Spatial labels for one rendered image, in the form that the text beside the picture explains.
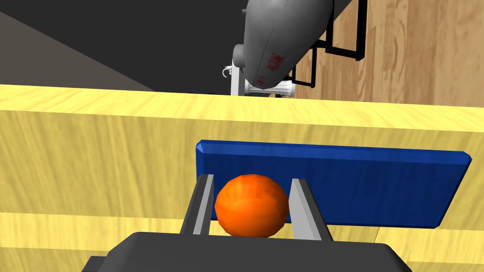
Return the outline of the black metal frame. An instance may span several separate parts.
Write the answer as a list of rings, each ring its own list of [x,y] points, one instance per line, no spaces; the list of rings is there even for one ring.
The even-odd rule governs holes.
[[[308,86],[315,88],[316,75],[317,75],[317,51],[319,48],[324,48],[327,54],[343,56],[347,58],[360,61],[365,57],[366,46],[366,27],[367,27],[367,10],[368,0],[358,0],[357,11],[357,33],[356,33],[356,50],[351,51],[345,48],[339,48],[334,46],[334,21],[342,13],[342,11],[348,6],[352,0],[331,0],[332,9],[329,17],[329,21],[326,27],[326,39],[317,40],[312,46],[312,59],[311,59],[311,80],[310,82],[299,81],[296,79],[296,67],[292,69],[291,75],[284,77],[285,81],[291,81],[296,85]]]

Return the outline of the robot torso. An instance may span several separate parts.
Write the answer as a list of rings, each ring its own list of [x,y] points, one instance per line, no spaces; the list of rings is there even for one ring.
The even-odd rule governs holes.
[[[230,94],[294,96],[294,68],[334,21],[335,0],[249,0],[244,39],[234,47]]]

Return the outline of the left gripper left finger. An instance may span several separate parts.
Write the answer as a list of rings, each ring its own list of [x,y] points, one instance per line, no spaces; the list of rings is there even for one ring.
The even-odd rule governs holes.
[[[181,234],[208,235],[214,206],[214,175],[198,177],[189,207],[181,227]]]

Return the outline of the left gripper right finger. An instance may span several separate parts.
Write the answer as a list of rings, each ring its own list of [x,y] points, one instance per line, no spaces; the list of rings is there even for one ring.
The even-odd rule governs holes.
[[[292,179],[289,212],[295,239],[333,240],[309,184],[304,179]]]

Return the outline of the orange ball knob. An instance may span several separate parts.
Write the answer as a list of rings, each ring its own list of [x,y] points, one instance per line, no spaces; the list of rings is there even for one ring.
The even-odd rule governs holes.
[[[231,236],[268,238],[284,226],[289,199],[269,177],[248,174],[228,181],[215,200],[219,225]]]

